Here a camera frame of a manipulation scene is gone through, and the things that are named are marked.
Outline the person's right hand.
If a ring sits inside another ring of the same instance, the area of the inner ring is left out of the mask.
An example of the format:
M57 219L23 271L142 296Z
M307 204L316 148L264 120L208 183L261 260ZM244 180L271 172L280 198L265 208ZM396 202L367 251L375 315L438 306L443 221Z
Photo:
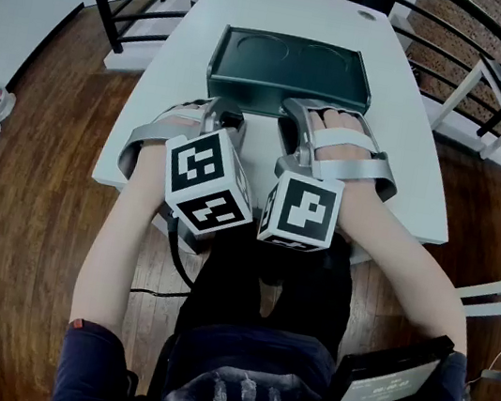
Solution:
M358 132L359 134L363 133L362 126L357 119L347 113L325 109L321 113L309 111L309 115L315 131L342 128ZM372 158L369 150L346 144L320 147L316 149L315 155L318 161L364 161Z

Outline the person's left hand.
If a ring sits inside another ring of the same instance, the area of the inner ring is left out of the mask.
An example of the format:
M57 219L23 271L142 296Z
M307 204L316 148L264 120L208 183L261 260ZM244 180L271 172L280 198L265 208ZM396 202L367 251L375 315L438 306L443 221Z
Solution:
M179 114L164 116L157 121L160 128L160 136L164 140L184 136L188 139L200 134L202 119Z

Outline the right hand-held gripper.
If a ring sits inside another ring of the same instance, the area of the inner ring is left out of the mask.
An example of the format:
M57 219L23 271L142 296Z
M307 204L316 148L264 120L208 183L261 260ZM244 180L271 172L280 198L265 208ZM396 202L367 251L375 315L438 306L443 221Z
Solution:
M311 113L333 110L344 113L338 105L321 100L285 99L281 104L290 121L279 124L284 154L275 165L278 183L268 194L261 216L258 239L293 250L312 252L331 244L339 215L344 183L371 180L381 201L397 192L386 152L378 146L369 124L359 112L347 111L362 126L362 131L326 128L317 131ZM316 150L351 145L363 148L367 160L322 161Z

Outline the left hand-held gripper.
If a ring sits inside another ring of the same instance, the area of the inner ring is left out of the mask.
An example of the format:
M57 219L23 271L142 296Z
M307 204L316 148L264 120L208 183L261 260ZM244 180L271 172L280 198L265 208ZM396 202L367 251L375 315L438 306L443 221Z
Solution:
M157 122L164 116L202 119L200 134L165 140ZM166 107L150 123L135 127L118 158L132 177L144 144L166 147L165 205L154 224L177 224L181 250L201 253L218 230L252 221L252 191L240 157L246 120L235 102L213 97Z

